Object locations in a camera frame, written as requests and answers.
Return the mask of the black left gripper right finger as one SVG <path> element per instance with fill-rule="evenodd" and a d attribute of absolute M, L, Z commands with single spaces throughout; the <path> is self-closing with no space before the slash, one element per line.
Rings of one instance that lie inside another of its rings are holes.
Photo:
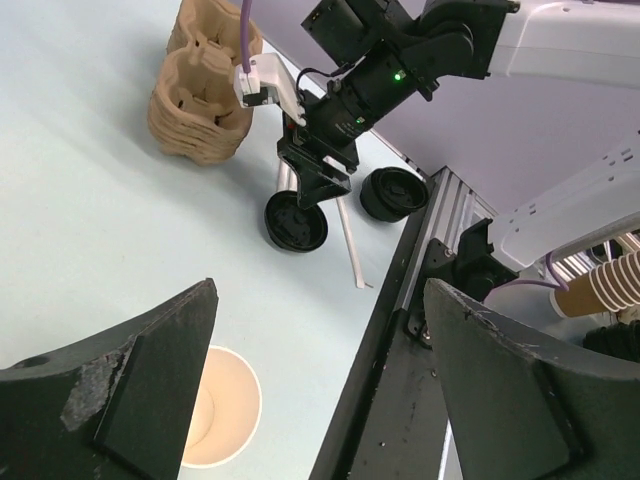
<path fill-rule="evenodd" d="M 636 479 L 639 366 L 427 281 L 425 316 L 466 479 Z"/>

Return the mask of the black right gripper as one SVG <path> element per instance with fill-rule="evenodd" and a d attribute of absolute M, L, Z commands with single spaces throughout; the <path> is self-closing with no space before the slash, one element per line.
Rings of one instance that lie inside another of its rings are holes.
<path fill-rule="evenodd" d="M 297 178 L 297 205 L 309 209 L 351 192 L 350 176 L 322 159 L 329 156 L 355 173 L 360 163 L 355 140 L 371 127 L 372 117 L 353 89 L 330 90 L 322 98 L 309 90 L 300 95 L 306 125 L 283 114 L 277 152 L 289 155 L 297 148 L 306 153 L 285 156 L 284 162 Z"/>

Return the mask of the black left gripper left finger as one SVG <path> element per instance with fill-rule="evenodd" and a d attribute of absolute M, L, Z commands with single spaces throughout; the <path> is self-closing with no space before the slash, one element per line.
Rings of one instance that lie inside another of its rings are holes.
<path fill-rule="evenodd" d="M 2 478 L 177 478 L 217 306 L 206 278 L 3 369 Z"/>

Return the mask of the single black cup lid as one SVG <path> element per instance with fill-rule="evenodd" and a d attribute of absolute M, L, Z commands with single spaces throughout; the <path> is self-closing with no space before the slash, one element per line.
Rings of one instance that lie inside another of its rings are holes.
<path fill-rule="evenodd" d="M 322 209 L 314 205 L 302 209 L 297 193 L 283 190 L 270 197 L 264 209 L 264 222 L 270 240 L 279 248 L 310 253 L 328 237 L 328 222 Z"/>

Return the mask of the single brown paper cup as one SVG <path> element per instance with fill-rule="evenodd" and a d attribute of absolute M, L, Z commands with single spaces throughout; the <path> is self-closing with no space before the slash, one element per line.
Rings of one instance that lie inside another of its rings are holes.
<path fill-rule="evenodd" d="M 181 465 L 208 469 L 235 459 L 255 436 L 262 407 L 262 389 L 253 367 L 235 351 L 211 345 Z"/>

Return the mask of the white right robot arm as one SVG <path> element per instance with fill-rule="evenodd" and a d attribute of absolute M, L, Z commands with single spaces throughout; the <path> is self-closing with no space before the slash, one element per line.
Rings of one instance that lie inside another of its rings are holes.
<path fill-rule="evenodd" d="M 279 156 L 301 209 L 347 194 L 356 139 L 410 95 L 445 76 L 537 76 L 637 87 L 639 9 L 580 1 L 429 1 L 411 18 L 396 1 L 323 1 L 304 29 L 341 68 L 316 97 L 295 91 Z M 475 299 L 551 252 L 639 216 L 639 140 L 460 238 L 444 277 Z"/>

